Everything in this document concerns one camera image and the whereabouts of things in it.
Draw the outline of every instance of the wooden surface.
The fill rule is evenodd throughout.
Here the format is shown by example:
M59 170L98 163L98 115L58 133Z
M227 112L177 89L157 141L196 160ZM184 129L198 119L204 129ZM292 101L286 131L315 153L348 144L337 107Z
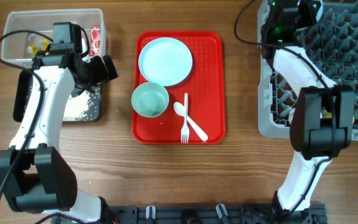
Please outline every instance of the wooden surface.
M238 42L233 23L246 1L110 1L0 4L0 36L12 11L100 8L108 31L108 53L120 73L103 89L97 123L64 124L61 154L79 187L110 205L239 205L269 203L284 181L293 149L289 140L261 136L257 125L260 56ZM257 1L239 26L245 39L257 37ZM212 146L145 146L131 134L135 41L147 30L211 30L224 44L226 137ZM12 119L18 70L0 64L0 150L19 123ZM358 223L358 142L327 168L313 194L325 203L330 223ZM0 223L33 223L42 215L14 213L3 198Z

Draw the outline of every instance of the white spoon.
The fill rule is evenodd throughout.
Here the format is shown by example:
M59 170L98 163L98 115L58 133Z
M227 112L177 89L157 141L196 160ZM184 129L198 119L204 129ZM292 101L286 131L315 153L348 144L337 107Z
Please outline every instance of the white spoon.
M173 109L179 116L185 116L185 107L181 103L175 102L173 104ZM196 131L198 137L200 137L201 140L208 140L208 135L189 116L187 116L187 121L189 122L190 126Z

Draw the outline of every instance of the red tray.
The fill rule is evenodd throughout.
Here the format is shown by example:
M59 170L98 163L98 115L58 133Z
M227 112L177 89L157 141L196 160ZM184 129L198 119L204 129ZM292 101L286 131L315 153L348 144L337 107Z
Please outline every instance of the red tray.
M222 40L214 32L204 31L143 33L137 39L135 88L147 82L139 70L139 54L146 44L160 37L182 41L193 56L193 68L183 82L167 87L170 102L163 114L156 118L145 118L133 111L134 137L144 144L180 144L183 117L176 114L173 103L178 101L183 104L184 95L188 93L188 114L208 135L208 140L203 142L189 125L189 144L218 143L226 133Z

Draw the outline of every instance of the gray bin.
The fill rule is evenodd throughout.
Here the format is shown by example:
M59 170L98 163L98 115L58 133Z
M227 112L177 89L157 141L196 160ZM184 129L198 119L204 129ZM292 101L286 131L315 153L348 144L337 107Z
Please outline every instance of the gray bin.
M258 10L260 28L269 13L267 0ZM354 4L324 2L319 24L297 33L314 64L340 85L356 91L352 139L358 141L358 1ZM261 58L258 86L259 132L270 138L289 138L288 114L296 105L296 96L287 81Z

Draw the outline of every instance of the teal bowl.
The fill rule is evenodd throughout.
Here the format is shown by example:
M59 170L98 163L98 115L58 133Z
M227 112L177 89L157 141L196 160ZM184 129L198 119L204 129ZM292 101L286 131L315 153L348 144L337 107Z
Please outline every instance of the teal bowl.
M141 116L155 118L168 107L168 91L157 83L147 82L139 85L132 94L132 107Z

